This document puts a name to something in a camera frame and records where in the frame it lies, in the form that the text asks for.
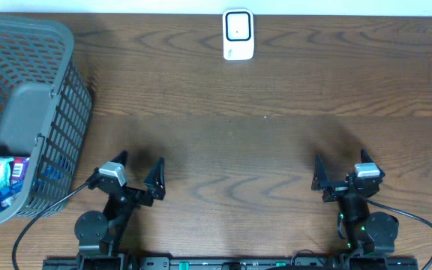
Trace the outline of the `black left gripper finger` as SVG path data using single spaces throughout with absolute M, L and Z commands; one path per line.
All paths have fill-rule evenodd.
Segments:
M 111 161 L 118 165 L 126 166 L 128 159 L 128 152 L 126 150 L 121 151 L 116 157 L 114 157 Z
M 164 166 L 165 160 L 160 157 L 144 181 L 146 191 L 156 200 L 163 200 L 166 195 Z

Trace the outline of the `blue snack wrapper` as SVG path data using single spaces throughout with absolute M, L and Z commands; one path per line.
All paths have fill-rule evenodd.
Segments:
M 61 190 L 68 189 L 71 185 L 71 163 L 66 157 L 60 156 L 54 162 L 43 162 L 40 174 L 49 180 L 51 185 L 58 186 Z

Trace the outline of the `purple snack pack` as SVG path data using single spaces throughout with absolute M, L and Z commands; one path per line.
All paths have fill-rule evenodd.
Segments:
M 10 165 L 11 176 L 10 184 L 15 185 L 17 183 L 23 182 L 26 176 L 26 172 L 29 166 L 29 157 L 15 157 Z

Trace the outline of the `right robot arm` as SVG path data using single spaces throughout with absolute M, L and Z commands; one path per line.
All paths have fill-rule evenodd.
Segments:
M 390 268 L 389 254 L 395 251 L 399 221 L 390 214 L 372 212 L 368 206 L 385 176 L 365 150 L 361 150 L 361 162 L 342 181 L 330 180 L 322 158 L 315 157 L 311 189 L 322 192 L 323 202 L 338 204 L 338 233 L 349 244 L 349 252 L 339 256 L 342 269 Z

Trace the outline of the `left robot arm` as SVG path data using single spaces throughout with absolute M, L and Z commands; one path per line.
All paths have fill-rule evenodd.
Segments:
M 112 160 L 96 168 L 88 178 L 88 189 L 108 195 L 103 211 L 87 211 L 76 221 L 74 232 L 79 240 L 76 255 L 78 269 L 138 269 L 137 260 L 120 251 L 134 210 L 151 207 L 166 194 L 165 160 L 160 157 L 144 180 L 145 190 L 128 186 L 125 164 L 128 153 L 122 151 Z

